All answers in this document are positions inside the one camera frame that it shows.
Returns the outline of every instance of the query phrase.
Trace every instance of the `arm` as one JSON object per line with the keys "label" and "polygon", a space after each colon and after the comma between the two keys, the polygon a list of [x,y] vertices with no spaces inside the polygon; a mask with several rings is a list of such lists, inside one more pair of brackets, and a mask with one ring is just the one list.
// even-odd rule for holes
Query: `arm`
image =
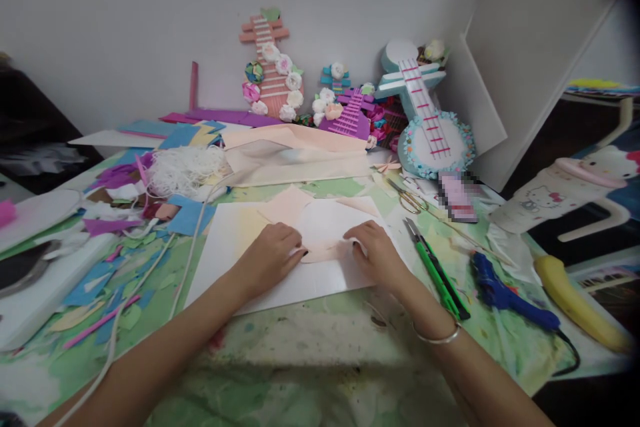
{"label": "arm", "polygon": [[[375,222],[365,222],[350,229],[344,238],[358,239],[360,243],[354,242],[353,248],[358,265],[400,301],[423,337],[438,340],[455,331],[451,315],[407,269],[382,227]],[[553,425],[464,329],[451,343],[430,347],[471,425]]]}
{"label": "arm", "polygon": [[[240,260],[202,296],[112,365],[102,384],[65,423],[73,426],[141,426],[166,387],[207,341],[248,301],[270,290],[306,255],[300,234],[267,226]],[[55,425],[88,386],[53,411],[39,427]]]}

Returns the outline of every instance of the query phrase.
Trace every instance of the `purple foam scrap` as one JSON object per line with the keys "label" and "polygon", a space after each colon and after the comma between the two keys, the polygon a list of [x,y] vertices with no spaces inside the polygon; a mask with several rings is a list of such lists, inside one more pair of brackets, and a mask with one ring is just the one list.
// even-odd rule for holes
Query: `purple foam scrap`
{"label": "purple foam scrap", "polygon": [[267,127],[268,125],[279,125],[282,122],[271,117],[256,115],[255,113],[238,110],[209,110],[197,108],[186,114],[188,117],[198,120],[215,120],[248,127]]}

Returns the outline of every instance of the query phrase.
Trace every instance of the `pink ladder stripes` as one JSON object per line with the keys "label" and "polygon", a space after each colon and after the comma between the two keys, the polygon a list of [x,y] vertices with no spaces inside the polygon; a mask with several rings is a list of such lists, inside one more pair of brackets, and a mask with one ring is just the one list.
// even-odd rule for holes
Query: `pink ladder stripes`
{"label": "pink ladder stripes", "polygon": [[429,140],[429,144],[432,145],[431,155],[434,159],[451,156],[451,149],[440,124],[439,112],[430,102],[426,87],[422,82],[420,67],[416,60],[411,58],[400,60],[398,65],[400,66],[407,92],[409,92],[411,103],[417,114],[422,117],[422,128],[425,137]]}
{"label": "pink ladder stripes", "polygon": [[360,89],[354,89],[353,95],[345,109],[342,111],[340,118],[336,119],[328,130],[340,133],[341,135],[346,135],[347,137],[356,137],[362,101],[362,91]]}

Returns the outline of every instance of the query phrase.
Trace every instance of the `paper flower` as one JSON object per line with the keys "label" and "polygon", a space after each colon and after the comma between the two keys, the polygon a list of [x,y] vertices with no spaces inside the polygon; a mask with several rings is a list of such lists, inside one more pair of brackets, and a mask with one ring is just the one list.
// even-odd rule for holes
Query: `paper flower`
{"label": "paper flower", "polygon": [[262,64],[256,60],[249,62],[245,67],[245,76],[251,83],[261,83],[265,78]]}
{"label": "paper flower", "polygon": [[304,100],[305,98],[302,96],[302,93],[300,93],[299,90],[290,91],[287,95],[287,104],[293,108],[298,108],[300,105],[302,105],[302,102],[304,102]]}
{"label": "paper flower", "polygon": [[242,95],[249,103],[258,101],[260,100],[260,87],[251,82],[245,82],[242,84]]}
{"label": "paper flower", "polygon": [[320,99],[314,100],[311,104],[311,108],[313,109],[313,113],[325,113],[327,102]]}
{"label": "paper flower", "polygon": [[251,111],[257,115],[267,115],[269,109],[264,102],[257,101],[251,104]]}
{"label": "paper flower", "polygon": [[289,90],[300,90],[300,87],[302,87],[302,75],[289,72],[285,80],[285,85]]}
{"label": "paper flower", "polygon": [[278,50],[274,42],[268,42],[262,46],[262,56],[266,62],[274,62],[280,58],[280,50]]}
{"label": "paper flower", "polygon": [[280,120],[292,122],[293,120],[295,120],[295,117],[296,113],[293,107],[286,104],[282,106],[282,108],[280,109]]}
{"label": "paper flower", "polygon": [[325,110],[327,120],[336,120],[342,115],[343,107],[339,103],[330,103]]}
{"label": "paper flower", "polygon": [[438,60],[445,54],[445,43],[442,40],[434,40],[425,48],[425,57],[428,60]]}
{"label": "paper flower", "polygon": [[315,124],[316,127],[319,127],[320,123],[322,123],[324,118],[325,118],[325,114],[324,113],[316,113],[313,116],[313,123]]}
{"label": "paper flower", "polygon": [[328,89],[328,88],[323,88],[320,91],[320,100],[322,100],[325,103],[331,103],[332,101],[335,100],[335,94],[333,92],[333,90]]}
{"label": "paper flower", "polygon": [[345,66],[340,62],[332,63],[331,76],[336,80],[342,80],[345,76]]}
{"label": "paper flower", "polygon": [[360,90],[362,91],[363,95],[373,95],[373,92],[375,92],[375,87],[371,82],[367,82],[362,87],[360,87]]}
{"label": "paper flower", "polygon": [[401,169],[402,165],[400,165],[400,163],[398,161],[392,162],[391,161],[392,159],[393,159],[393,156],[390,155],[389,158],[387,159],[387,163],[374,163],[373,166],[380,173],[387,173],[389,170]]}
{"label": "paper flower", "polygon": [[280,75],[288,75],[293,68],[293,62],[286,53],[281,53],[275,61],[275,69]]}

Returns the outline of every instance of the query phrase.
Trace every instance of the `teal guitar craft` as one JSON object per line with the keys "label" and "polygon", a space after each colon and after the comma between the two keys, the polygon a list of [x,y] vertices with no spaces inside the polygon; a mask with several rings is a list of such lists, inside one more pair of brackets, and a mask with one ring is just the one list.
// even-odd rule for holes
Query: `teal guitar craft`
{"label": "teal guitar craft", "polygon": [[471,128],[453,112],[442,112],[429,89],[446,76],[438,64],[418,65],[418,49],[408,40],[391,40],[383,54],[382,76],[376,99],[400,95],[409,125],[400,135],[398,156],[403,168],[422,178],[435,179],[439,171],[465,171],[475,158]]}

